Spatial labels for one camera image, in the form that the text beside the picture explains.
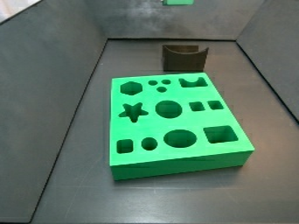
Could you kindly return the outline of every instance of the cutout hole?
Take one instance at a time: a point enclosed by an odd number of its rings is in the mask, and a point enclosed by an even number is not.
[[[173,82],[170,80],[163,80],[165,85],[170,85]]]
[[[219,101],[209,101],[211,109],[223,109],[223,106]]]
[[[121,85],[121,93],[125,95],[137,95],[143,92],[143,85],[135,81],[130,81]]]
[[[175,118],[183,113],[183,107],[177,101],[161,101],[155,105],[155,112],[163,118]]]
[[[123,153],[130,153],[134,151],[134,141],[131,139],[125,139],[119,140],[117,142],[117,152],[123,154]]]
[[[211,144],[238,141],[239,138],[230,126],[210,127],[203,129]]]
[[[158,90],[158,92],[165,93],[167,88],[166,87],[159,87],[157,90]]]
[[[191,111],[203,111],[205,107],[202,105],[201,101],[190,102],[191,105]]]
[[[179,79],[179,82],[183,88],[202,88],[209,86],[206,80],[202,77],[199,77],[197,81],[187,81],[186,79]]]
[[[158,84],[158,81],[157,81],[157,80],[150,80],[150,81],[149,81],[149,84],[150,84],[151,86],[155,86],[155,85]]]
[[[165,135],[163,140],[174,148],[187,148],[197,143],[198,137],[191,131],[177,129]]]
[[[142,146],[147,151],[153,151],[158,146],[158,142],[153,137],[147,137],[142,142]]]
[[[137,123],[139,116],[147,116],[149,112],[142,110],[143,103],[139,102],[137,105],[131,106],[129,104],[125,104],[126,111],[119,114],[119,117],[130,117],[130,120],[133,123]]]

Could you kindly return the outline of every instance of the large round hole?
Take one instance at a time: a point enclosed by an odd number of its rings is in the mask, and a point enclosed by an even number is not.
[[[147,151],[153,151],[158,146],[158,142],[153,137],[147,137],[142,142],[142,146]]]
[[[161,101],[155,105],[155,112],[165,118],[175,118],[183,112],[183,107],[177,101]]]
[[[170,131],[165,137],[165,142],[174,148],[187,148],[197,142],[198,137],[186,129],[177,129]]]

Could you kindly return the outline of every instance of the circular hole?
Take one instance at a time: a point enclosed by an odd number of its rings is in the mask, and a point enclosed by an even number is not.
[[[165,93],[167,88],[166,87],[159,87],[157,90],[158,90],[158,92]]]
[[[153,137],[147,137],[142,142],[142,146],[147,151],[153,151],[158,146],[158,142]]]
[[[150,81],[149,81],[149,84],[150,84],[151,86],[155,86],[155,85],[158,84],[158,81],[157,81],[157,80],[150,80]]]
[[[191,131],[177,129],[165,135],[163,140],[174,148],[187,148],[197,143],[198,137]]]
[[[170,80],[163,80],[163,84],[165,85],[170,85],[171,84],[171,81]]]
[[[155,112],[163,118],[175,118],[183,113],[183,107],[177,101],[161,101],[155,105]]]

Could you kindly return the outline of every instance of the shape sorter tray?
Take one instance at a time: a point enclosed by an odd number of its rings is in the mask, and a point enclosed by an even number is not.
[[[113,79],[115,180],[243,165],[253,151],[206,73]]]

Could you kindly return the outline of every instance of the star-shaped hole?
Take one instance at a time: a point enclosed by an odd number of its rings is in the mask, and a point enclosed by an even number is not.
[[[139,116],[147,116],[149,112],[142,110],[143,103],[139,102],[137,105],[131,106],[129,104],[125,104],[126,111],[119,114],[119,117],[130,117],[130,120],[133,123],[137,123]]]

